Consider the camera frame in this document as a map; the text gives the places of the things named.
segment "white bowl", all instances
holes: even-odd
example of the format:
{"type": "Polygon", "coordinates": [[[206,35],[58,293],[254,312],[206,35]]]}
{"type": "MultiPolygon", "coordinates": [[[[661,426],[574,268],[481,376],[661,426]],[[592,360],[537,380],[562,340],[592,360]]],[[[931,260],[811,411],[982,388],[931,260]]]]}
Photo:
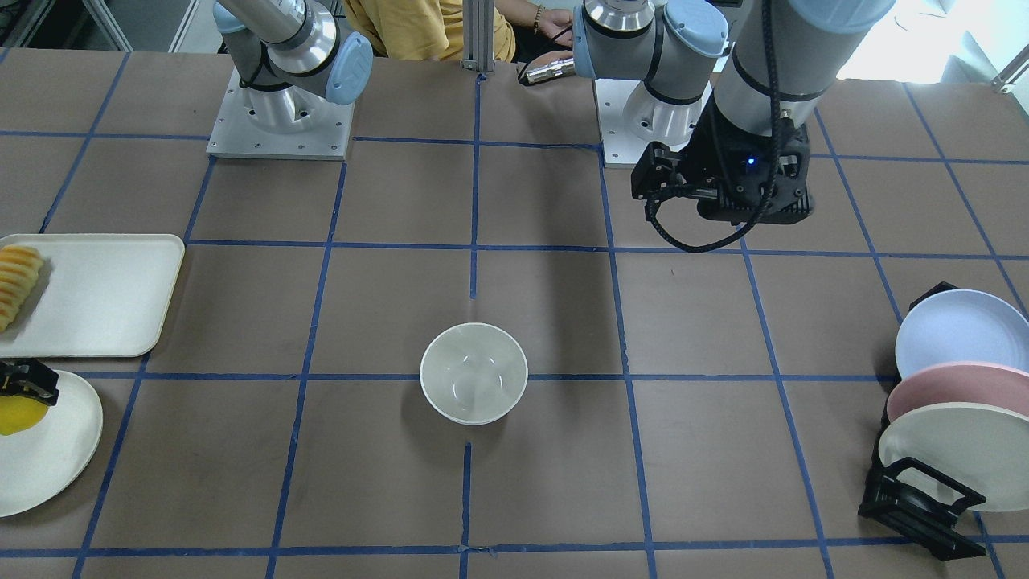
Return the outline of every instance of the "white bowl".
{"type": "Polygon", "coordinates": [[[1029,323],[1007,302],[950,289],[915,306],[897,332],[901,378],[948,362],[989,362],[1029,371],[1029,323]]]}
{"type": "Polygon", "coordinates": [[[507,332],[489,324],[462,324],[432,340],[419,377],[437,412],[474,427],[514,408],[529,381],[529,364],[507,332]]]}

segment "plate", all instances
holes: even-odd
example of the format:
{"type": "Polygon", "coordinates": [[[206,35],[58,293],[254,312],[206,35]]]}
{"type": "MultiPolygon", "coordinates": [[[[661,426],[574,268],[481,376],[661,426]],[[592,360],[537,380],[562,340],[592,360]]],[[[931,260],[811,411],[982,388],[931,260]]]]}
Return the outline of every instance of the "plate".
{"type": "MultiPolygon", "coordinates": [[[[912,457],[986,496],[973,511],[1029,509],[1029,419],[987,404],[950,402],[923,406],[883,431],[879,459],[891,465],[912,457]]],[[[898,479],[953,504],[960,496],[908,469],[898,479]]]]}
{"type": "Polygon", "coordinates": [[[38,425],[0,437],[0,517],[37,507],[65,490],[100,444],[104,411],[90,383],[58,370],[61,396],[38,425]]]}
{"type": "Polygon", "coordinates": [[[45,259],[0,358],[135,358],[161,336],[185,253],[174,234],[8,234],[45,259]]]}
{"type": "Polygon", "coordinates": [[[896,360],[901,378],[947,362],[990,362],[1029,371],[1029,322],[1000,298],[951,289],[911,311],[897,333],[896,360]]]}
{"type": "Polygon", "coordinates": [[[986,362],[930,366],[900,381],[886,401],[886,417],[892,422],[944,402],[989,404],[1029,417],[1029,373],[986,362]]]}

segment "bread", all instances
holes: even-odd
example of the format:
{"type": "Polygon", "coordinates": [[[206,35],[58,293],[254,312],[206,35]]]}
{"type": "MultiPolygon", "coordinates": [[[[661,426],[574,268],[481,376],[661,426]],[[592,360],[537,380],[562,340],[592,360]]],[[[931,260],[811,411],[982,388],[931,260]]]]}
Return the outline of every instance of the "bread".
{"type": "Polygon", "coordinates": [[[39,279],[43,258],[26,245],[0,248],[0,332],[14,321],[32,287],[39,279]]]}

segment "bracelet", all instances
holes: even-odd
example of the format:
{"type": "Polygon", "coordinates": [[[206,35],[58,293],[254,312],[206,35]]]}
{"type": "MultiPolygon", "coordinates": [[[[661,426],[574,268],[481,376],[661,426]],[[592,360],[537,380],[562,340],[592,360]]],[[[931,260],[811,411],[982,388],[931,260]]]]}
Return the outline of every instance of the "bracelet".
{"type": "Polygon", "coordinates": [[[536,20],[532,22],[533,34],[539,34],[539,19],[543,17],[543,10],[545,9],[542,4],[536,6],[536,20]]]}

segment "yellow lemon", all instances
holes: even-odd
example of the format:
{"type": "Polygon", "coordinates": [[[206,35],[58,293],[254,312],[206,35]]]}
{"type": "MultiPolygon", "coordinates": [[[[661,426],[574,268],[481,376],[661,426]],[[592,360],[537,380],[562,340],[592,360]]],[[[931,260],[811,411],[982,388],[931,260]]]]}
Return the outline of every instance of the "yellow lemon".
{"type": "Polygon", "coordinates": [[[24,396],[0,396],[0,435],[9,436],[35,427],[49,409],[24,396]]]}

